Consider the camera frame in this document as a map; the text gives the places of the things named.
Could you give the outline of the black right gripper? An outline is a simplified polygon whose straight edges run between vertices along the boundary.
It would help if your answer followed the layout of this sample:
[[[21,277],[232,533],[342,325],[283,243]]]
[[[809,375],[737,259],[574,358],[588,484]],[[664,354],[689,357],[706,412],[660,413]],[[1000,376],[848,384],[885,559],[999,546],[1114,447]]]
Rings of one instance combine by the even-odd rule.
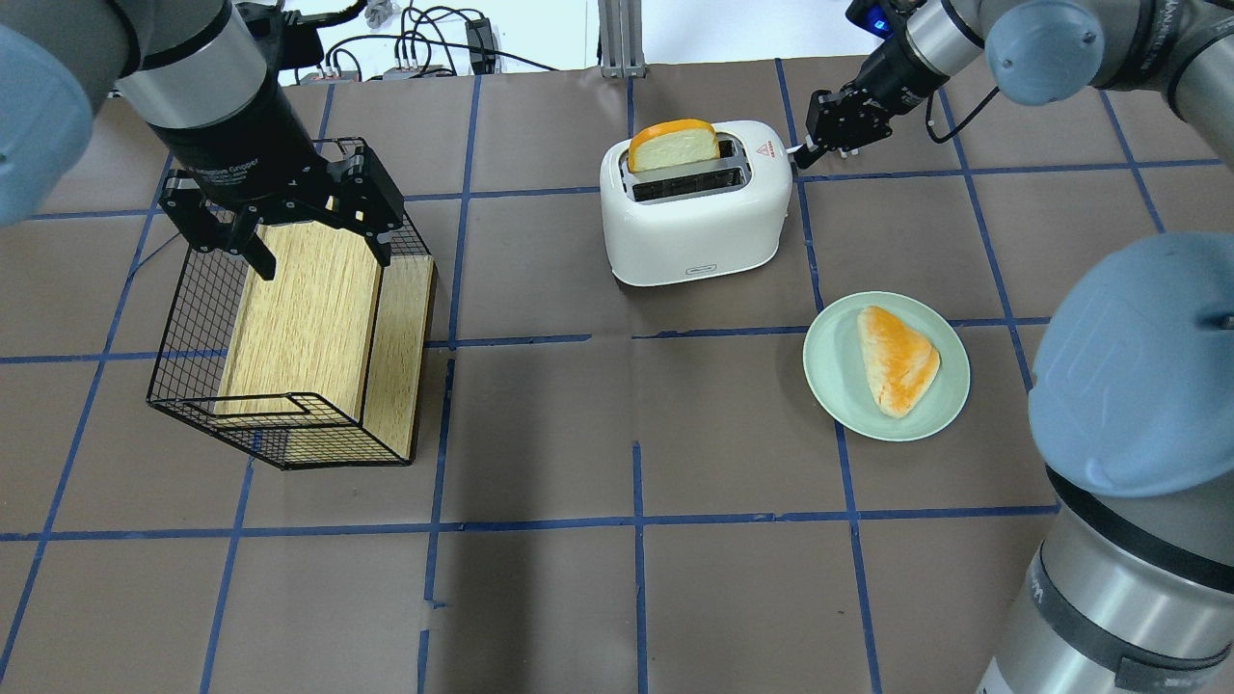
[[[868,89],[845,85],[838,93],[814,91],[806,116],[806,141],[792,149],[793,165],[808,170],[827,153],[850,153],[890,138],[890,119]]]

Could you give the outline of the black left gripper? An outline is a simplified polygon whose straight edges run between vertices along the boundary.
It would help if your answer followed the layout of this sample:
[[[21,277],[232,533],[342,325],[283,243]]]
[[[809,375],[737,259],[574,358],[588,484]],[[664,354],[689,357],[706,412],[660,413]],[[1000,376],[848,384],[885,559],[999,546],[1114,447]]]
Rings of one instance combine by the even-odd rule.
[[[260,183],[253,177],[253,162],[230,172],[228,183],[209,184],[202,173],[170,170],[160,209],[191,249],[242,256],[262,280],[274,279],[276,259],[260,238],[259,226],[348,228],[387,268],[389,242],[406,228],[399,186],[365,140],[323,140],[321,146],[322,152],[310,149],[305,161],[274,165]],[[251,179],[239,183],[239,174]]]

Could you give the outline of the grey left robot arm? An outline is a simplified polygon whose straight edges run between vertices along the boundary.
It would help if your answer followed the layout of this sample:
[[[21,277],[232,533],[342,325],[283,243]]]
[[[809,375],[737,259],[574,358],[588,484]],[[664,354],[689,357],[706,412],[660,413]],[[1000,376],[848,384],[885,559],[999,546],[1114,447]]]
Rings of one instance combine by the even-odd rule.
[[[159,198],[202,254],[239,254],[264,279],[259,226],[323,224],[365,240],[380,265],[407,225],[399,188],[365,141],[326,161],[279,74],[322,59],[334,14],[230,1],[5,1],[1,6],[1,216],[39,211],[83,157],[97,110],[118,93],[179,162]]]

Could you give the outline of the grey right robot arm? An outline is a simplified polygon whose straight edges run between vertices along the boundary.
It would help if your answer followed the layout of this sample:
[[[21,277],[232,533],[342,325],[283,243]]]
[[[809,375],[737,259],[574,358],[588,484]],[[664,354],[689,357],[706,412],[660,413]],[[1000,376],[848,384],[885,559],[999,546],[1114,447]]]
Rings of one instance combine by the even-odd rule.
[[[1157,233],[1111,116],[1083,98],[1060,170],[972,174],[979,140],[877,154],[790,198],[781,252],[721,280],[633,288],[600,195],[568,193],[631,123],[789,119],[811,67],[666,67],[339,89],[332,122],[442,141],[450,331],[429,354],[436,490],[362,541],[427,552],[418,609],[387,575],[321,693],[1097,693],[1120,680],[1037,608],[1154,654],[1232,646],[1167,596],[1149,547],[1232,550],[1232,233]],[[1072,161],[1070,149],[1083,149]],[[1145,511],[1146,520],[1132,517]]]

